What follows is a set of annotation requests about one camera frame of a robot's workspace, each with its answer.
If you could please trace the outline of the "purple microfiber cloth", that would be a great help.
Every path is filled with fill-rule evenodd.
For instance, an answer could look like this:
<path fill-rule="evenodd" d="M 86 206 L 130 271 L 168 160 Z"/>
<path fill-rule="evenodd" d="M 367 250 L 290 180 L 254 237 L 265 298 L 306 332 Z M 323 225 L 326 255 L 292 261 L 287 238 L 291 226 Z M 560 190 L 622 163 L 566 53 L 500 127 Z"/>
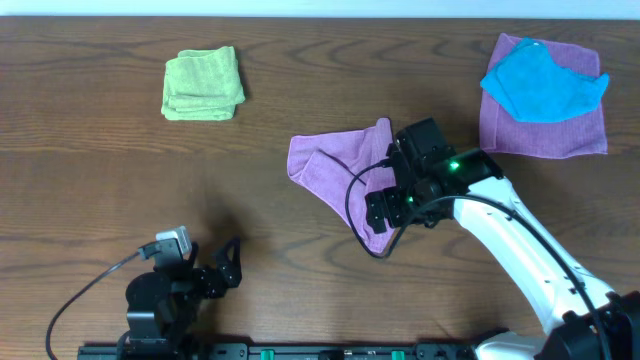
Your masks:
<path fill-rule="evenodd" d="M 380 254 L 391 241 L 393 231 L 376 234 L 366 222 L 365 196 L 396 185 L 393 170 L 377 168 L 355 181 L 353 177 L 386 158 L 392 143 L 391 122 L 380 118 L 362 130 L 291 138 L 287 174 L 353 225 L 365 247 Z"/>

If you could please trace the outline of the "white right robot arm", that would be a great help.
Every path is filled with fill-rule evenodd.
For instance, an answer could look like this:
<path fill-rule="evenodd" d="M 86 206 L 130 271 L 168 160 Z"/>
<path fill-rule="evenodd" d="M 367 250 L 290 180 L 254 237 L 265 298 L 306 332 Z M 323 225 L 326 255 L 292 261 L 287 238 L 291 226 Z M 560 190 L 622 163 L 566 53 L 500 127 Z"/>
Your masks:
<path fill-rule="evenodd" d="M 638 358 L 638 292 L 617 294 L 574 259 L 487 153 L 457 153 L 425 119 L 399 131 L 379 164 L 392 168 L 395 184 L 365 197 L 375 232 L 457 221 L 489 250 L 541 323 L 545 338 L 502 332 L 474 345 L 475 358 Z"/>

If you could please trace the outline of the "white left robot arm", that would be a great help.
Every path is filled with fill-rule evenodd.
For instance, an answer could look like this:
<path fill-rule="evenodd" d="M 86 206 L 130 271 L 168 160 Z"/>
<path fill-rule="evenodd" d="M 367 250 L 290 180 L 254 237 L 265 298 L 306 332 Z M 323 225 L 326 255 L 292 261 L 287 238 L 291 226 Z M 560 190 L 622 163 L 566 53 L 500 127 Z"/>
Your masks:
<path fill-rule="evenodd" d="M 176 239 L 141 248 L 155 260 L 151 272 L 128 285 L 126 319 L 129 331 L 118 341 L 118 359 L 198 359 L 202 346 L 190 333 L 200 305 L 222 298 L 242 281 L 240 240 L 233 238 L 214 253 L 214 264 L 197 267 L 199 247 L 191 243 L 188 258 Z"/>

